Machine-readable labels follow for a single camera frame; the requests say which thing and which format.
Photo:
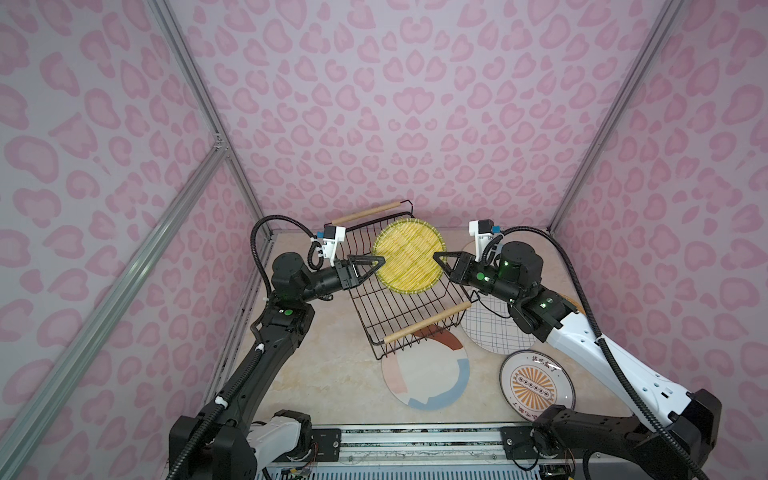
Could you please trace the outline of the yellow striped plate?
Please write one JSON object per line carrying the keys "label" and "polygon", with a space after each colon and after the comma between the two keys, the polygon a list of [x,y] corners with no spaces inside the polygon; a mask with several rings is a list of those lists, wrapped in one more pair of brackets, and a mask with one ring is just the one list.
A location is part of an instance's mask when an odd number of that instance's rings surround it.
{"label": "yellow striped plate", "polygon": [[416,295],[438,283],[443,270],[433,255],[445,249],[445,240],[435,227],[407,218],[384,228],[371,253],[385,259],[376,272],[382,285],[398,294]]}

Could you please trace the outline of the black wire dish rack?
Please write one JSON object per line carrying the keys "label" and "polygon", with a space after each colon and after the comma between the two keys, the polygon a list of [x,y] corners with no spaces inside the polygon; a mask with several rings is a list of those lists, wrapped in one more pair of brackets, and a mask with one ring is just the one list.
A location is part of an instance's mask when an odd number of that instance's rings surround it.
{"label": "black wire dish rack", "polygon": [[[414,220],[413,203],[394,201],[332,220],[346,229],[337,255],[370,255],[377,237],[398,221]],[[398,293],[374,273],[363,285],[350,291],[374,358],[382,360],[460,325],[469,300],[467,290],[442,275],[430,288],[413,294]]]}

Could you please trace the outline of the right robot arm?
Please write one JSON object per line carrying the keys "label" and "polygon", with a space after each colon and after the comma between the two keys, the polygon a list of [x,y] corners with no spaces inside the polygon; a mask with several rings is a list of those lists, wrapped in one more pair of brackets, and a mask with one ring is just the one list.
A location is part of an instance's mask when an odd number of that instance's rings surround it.
{"label": "right robot arm", "polygon": [[627,417],[547,407],[530,431],[542,457],[568,449],[630,461],[653,479],[703,479],[717,443],[721,402],[667,379],[599,331],[584,308],[542,283],[543,260],[524,242],[486,261],[470,252],[436,252],[449,280],[502,301],[518,328],[568,356],[621,399]]}

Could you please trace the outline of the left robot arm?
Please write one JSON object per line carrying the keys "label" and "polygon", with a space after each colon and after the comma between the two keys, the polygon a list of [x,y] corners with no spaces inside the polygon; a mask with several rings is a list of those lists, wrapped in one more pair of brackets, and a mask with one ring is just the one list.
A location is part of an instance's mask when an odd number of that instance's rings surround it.
{"label": "left robot arm", "polygon": [[351,255],[312,271],[297,253],[273,262],[273,290],[252,332],[255,342],[213,400],[180,417],[169,433],[171,479],[253,479],[281,456],[311,456],[307,414],[280,410],[266,423],[255,413],[287,360],[305,339],[313,301],[366,282],[384,266],[381,256]]}

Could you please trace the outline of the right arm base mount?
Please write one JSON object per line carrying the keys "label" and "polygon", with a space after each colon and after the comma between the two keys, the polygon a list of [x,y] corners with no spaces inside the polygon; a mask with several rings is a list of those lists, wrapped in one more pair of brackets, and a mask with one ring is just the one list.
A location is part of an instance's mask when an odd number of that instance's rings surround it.
{"label": "right arm base mount", "polygon": [[539,454],[534,448],[531,425],[504,426],[499,429],[501,444],[508,461],[537,461]]}

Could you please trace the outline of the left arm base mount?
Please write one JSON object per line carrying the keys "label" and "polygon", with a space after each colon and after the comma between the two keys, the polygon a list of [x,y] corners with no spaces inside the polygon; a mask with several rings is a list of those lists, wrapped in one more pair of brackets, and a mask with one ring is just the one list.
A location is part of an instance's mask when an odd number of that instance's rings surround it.
{"label": "left arm base mount", "polygon": [[313,427],[305,446],[284,453],[274,463],[337,462],[340,458],[342,430]]}

